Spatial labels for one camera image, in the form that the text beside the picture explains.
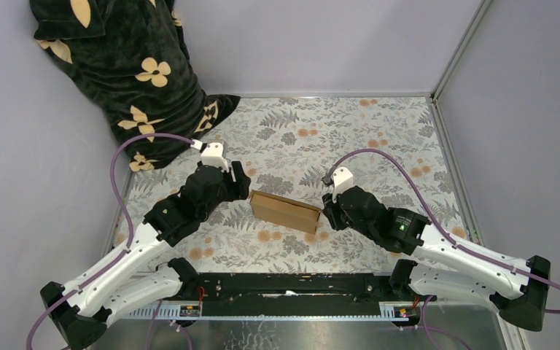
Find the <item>brown cardboard paper box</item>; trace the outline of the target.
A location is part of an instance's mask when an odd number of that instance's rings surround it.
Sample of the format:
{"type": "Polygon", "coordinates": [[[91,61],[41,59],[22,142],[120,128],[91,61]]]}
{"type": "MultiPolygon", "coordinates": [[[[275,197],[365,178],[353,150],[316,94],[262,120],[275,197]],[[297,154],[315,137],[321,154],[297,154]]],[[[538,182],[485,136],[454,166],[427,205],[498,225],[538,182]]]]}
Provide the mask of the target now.
{"type": "Polygon", "coordinates": [[[322,210],[310,204],[252,190],[250,206],[255,218],[315,235],[322,210]]]}

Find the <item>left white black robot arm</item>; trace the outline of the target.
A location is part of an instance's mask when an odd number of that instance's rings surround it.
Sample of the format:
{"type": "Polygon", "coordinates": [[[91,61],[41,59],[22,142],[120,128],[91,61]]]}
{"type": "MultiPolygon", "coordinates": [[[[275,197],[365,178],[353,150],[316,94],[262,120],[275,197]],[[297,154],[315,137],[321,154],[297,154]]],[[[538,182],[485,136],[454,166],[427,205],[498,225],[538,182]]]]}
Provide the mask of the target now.
{"type": "Polygon", "coordinates": [[[250,184],[239,161],[233,161],[227,172],[200,163],[177,194],[158,201],[144,215],[132,242],[122,242],[65,284],[46,284],[40,291],[42,301],[68,347],[86,349],[117,320],[155,300],[191,298],[198,274],[184,258],[170,260],[133,284],[126,281],[195,233],[218,205],[247,199],[250,184]]]}

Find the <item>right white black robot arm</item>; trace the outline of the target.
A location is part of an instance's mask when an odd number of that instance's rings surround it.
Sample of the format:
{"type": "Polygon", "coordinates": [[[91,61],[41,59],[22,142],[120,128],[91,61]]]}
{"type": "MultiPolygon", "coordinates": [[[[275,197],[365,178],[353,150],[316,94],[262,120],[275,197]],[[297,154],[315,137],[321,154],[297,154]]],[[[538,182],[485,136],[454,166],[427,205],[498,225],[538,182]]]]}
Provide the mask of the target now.
{"type": "Polygon", "coordinates": [[[405,254],[389,280],[398,300],[434,295],[462,300],[497,313],[532,332],[543,328],[551,262],[493,252],[462,238],[449,242],[425,216],[385,207],[360,187],[322,196],[323,214],[334,230],[351,228],[388,252],[405,254]]]}

